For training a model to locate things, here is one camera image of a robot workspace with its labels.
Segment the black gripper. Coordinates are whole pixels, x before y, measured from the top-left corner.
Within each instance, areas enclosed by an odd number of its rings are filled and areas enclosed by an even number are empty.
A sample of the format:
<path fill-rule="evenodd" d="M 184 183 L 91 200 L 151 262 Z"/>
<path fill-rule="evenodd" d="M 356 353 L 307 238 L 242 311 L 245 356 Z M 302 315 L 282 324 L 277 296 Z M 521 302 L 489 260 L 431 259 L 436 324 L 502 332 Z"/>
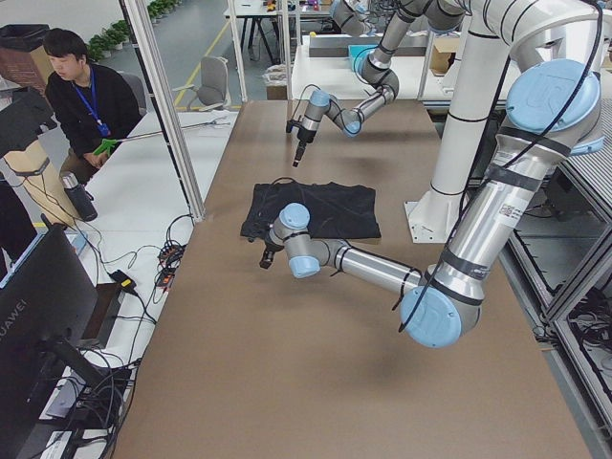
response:
<path fill-rule="evenodd" d="M 265 249 L 262 253 L 262 257 L 259 261 L 259 267 L 262 269 L 268 269 L 273 263 L 273 256 L 275 253 L 282 251 L 283 246 L 276 244 L 273 241 L 265 240 Z"/>
<path fill-rule="evenodd" d="M 298 147 L 296 149 L 295 157 L 293 160 L 293 167 L 298 167 L 305 153 L 306 146 L 309 143 L 312 143 L 315 138 L 315 131 L 311 129 L 306 129 L 301 126 L 298 129 L 297 139 L 298 139 Z"/>

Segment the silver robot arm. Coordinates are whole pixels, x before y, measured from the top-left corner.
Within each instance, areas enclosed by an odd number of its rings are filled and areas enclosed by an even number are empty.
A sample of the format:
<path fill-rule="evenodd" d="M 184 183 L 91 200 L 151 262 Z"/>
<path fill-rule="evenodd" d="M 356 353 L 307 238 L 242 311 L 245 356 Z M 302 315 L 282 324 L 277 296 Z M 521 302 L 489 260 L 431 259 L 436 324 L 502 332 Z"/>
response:
<path fill-rule="evenodd" d="M 312 238 L 309 210 L 298 203 L 267 228 L 259 265 L 269 268 L 284 251 L 296 278 L 331 266 L 394 291 L 401 330 L 426 347 L 452 345 L 477 324 L 492 264 L 545 175 L 594 131 L 600 112 L 600 79 L 586 65 L 558 58 L 524 71 L 509 91 L 484 181 L 425 273 L 341 239 Z"/>
<path fill-rule="evenodd" d="M 316 88 L 308 99 L 303 115 L 287 121 L 287 133 L 291 133 L 293 128 L 297 129 L 294 167 L 299 165 L 306 146 L 315 139 L 323 118 L 332 121 L 346 136 L 355 137 L 368 118 L 396 99 L 400 83 L 391 70 L 391 59 L 415 20 L 423 16 L 433 31 L 448 33 L 459 26 L 465 14 L 464 9 L 449 1 L 395 1 L 391 11 L 377 47 L 363 52 L 354 61 L 358 77 L 374 92 L 354 108 L 345 109 L 336 96 Z"/>

